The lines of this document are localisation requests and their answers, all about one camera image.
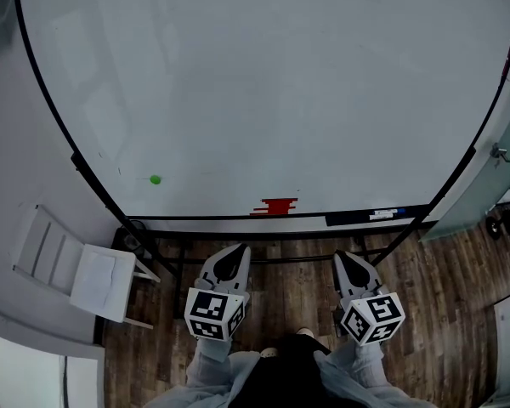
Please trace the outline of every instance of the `white wall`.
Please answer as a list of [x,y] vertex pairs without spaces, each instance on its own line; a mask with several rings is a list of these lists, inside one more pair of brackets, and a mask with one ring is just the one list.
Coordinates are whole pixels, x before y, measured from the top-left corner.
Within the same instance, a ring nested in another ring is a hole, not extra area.
[[9,26],[0,26],[0,337],[17,337],[8,325],[15,321],[91,343],[92,315],[11,269],[29,207],[43,204],[80,240],[95,245],[109,246],[118,222],[73,167],[71,149],[37,86],[16,20]]

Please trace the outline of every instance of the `whiteboard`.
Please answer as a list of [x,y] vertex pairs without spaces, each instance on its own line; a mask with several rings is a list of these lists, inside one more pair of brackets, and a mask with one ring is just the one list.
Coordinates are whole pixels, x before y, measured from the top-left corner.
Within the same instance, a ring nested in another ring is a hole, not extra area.
[[510,46],[510,0],[21,2],[62,121],[132,217],[428,204]]

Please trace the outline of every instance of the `door handle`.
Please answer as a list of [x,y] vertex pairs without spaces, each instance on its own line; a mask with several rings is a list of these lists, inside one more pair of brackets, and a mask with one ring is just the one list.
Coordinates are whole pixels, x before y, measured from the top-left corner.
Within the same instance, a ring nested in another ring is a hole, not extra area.
[[502,160],[505,161],[506,163],[510,163],[510,157],[508,157],[507,153],[508,150],[499,147],[499,144],[495,142],[491,147],[490,156],[496,159],[502,158]]

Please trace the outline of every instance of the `glass panel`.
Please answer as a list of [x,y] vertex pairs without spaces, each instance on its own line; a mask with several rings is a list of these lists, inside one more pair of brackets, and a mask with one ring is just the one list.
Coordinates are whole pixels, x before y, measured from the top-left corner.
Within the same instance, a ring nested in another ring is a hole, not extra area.
[[[510,124],[499,141],[510,157]],[[510,188],[510,163],[490,157],[461,198],[422,238],[431,241],[475,226]]]

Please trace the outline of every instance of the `red mark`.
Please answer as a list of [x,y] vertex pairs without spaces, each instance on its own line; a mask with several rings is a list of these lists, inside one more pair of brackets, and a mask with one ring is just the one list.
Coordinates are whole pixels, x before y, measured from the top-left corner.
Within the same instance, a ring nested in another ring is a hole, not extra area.
[[274,198],[270,200],[261,200],[267,207],[254,208],[255,212],[261,213],[250,213],[252,216],[264,216],[265,214],[289,214],[289,210],[296,208],[291,203],[298,201],[298,198]]

